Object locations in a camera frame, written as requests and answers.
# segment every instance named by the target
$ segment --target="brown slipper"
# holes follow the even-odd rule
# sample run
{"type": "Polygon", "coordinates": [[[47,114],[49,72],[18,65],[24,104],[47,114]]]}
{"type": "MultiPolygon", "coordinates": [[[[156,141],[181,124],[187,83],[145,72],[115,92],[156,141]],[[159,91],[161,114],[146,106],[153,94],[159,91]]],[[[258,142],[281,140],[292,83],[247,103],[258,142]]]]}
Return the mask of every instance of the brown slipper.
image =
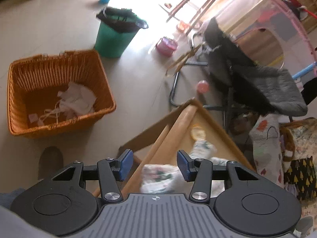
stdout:
{"type": "Polygon", "coordinates": [[[63,166],[64,160],[61,151],[55,146],[45,148],[39,161],[38,180],[47,178],[63,166]]]}

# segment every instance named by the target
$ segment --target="floral cloth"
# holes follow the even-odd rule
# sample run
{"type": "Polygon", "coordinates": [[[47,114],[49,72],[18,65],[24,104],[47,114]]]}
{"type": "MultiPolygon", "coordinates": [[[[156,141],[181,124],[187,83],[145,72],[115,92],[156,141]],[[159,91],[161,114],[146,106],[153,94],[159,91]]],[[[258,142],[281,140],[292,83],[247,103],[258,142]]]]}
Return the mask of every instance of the floral cloth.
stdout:
{"type": "MultiPolygon", "coordinates": [[[[317,163],[317,119],[307,118],[300,121],[282,124],[288,128],[294,139],[294,159],[313,157],[316,171],[317,163]]],[[[311,215],[314,218],[313,230],[317,230],[317,199],[305,200],[302,204],[302,217],[311,215]]]]}

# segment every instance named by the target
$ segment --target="metal screw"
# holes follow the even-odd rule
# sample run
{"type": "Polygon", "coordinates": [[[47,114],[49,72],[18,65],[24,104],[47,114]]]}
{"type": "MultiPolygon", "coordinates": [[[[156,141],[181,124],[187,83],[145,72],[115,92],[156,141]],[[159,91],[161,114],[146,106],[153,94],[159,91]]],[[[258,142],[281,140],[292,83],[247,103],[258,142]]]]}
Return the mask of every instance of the metal screw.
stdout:
{"type": "Polygon", "coordinates": [[[201,192],[201,191],[198,191],[198,192],[194,192],[192,197],[196,200],[204,200],[207,198],[207,194],[205,192],[201,192]]]}
{"type": "Polygon", "coordinates": [[[105,199],[107,199],[109,201],[115,201],[118,198],[120,198],[120,195],[116,192],[108,192],[105,194],[105,199]]]}

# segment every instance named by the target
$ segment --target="white floor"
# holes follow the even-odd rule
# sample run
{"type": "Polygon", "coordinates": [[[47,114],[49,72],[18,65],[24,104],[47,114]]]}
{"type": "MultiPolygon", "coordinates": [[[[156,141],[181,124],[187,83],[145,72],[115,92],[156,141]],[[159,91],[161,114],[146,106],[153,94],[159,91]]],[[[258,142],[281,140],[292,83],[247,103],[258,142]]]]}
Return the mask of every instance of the white floor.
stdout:
{"type": "MultiPolygon", "coordinates": [[[[6,109],[10,63],[36,54],[93,48],[99,28],[95,16],[102,8],[97,1],[0,2],[0,192],[35,184],[39,157],[47,146],[61,149],[64,164],[74,160],[96,164],[115,156],[120,145],[170,111],[168,95],[172,79],[165,77],[165,65],[170,61],[151,48],[161,36],[175,30],[175,21],[164,24],[167,14],[158,6],[159,0],[111,0],[110,6],[132,8],[150,26],[139,31],[120,59],[102,59],[117,110],[87,130],[35,140],[10,135],[6,109]]],[[[178,55],[184,51],[186,47],[181,47],[178,55]]],[[[183,92],[176,99],[179,103],[194,97],[196,83],[205,78],[201,70],[187,67],[183,72],[184,78],[179,83],[183,92]]],[[[96,182],[91,184],[89,189],[96,185],[96,182]]]]}

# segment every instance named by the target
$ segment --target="wicker basket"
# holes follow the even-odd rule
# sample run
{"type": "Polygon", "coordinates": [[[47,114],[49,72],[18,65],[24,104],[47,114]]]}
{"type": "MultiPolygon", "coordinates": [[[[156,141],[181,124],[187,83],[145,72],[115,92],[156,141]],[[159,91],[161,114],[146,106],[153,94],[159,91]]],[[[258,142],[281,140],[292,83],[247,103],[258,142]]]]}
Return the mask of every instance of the wicker basket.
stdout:
{"type": "Polygon", "coordinates": [[[88,127],[105,114],[116,109],[98,53],[67,51],[61,55],[36,55],[11,63],[8,76],[7,111],[12,135],[31,138],[55,135],[88,127]],[[30,123],[28,115],[42,115],[45,109],[53,109],[59,100],[57,92],[65,91],[74,81],[90,88],[97,97],[94,113],[71,120],[48,118],[44,126],[30,123]]]}

